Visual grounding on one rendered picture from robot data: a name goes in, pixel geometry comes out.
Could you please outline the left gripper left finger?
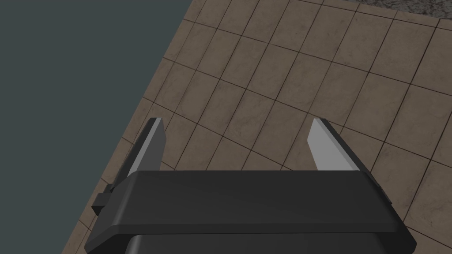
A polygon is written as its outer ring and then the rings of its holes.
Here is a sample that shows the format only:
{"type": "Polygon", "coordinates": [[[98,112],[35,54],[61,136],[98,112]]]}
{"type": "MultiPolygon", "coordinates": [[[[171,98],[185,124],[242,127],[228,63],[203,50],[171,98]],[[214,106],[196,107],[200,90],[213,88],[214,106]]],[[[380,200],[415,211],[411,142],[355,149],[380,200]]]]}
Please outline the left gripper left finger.
{"type": "Polygon", "coordinates": [[[159,170],[165,144],[166,134],[162,118],[150,118],[124,160],[112,186],[117,187],[136,171],[159,170]]]}

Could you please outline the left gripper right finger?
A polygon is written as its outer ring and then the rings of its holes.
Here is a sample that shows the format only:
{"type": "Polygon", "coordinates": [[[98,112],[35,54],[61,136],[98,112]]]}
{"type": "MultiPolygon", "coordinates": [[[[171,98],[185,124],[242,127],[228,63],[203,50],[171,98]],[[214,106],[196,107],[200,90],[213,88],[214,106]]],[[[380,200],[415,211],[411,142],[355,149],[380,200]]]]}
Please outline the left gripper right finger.
{"type": "Polygon", "coordinates": [[[370,175],[370,171],[326,119],[313,120],[307,143],[318,170],[362,171],[370,175]]]}

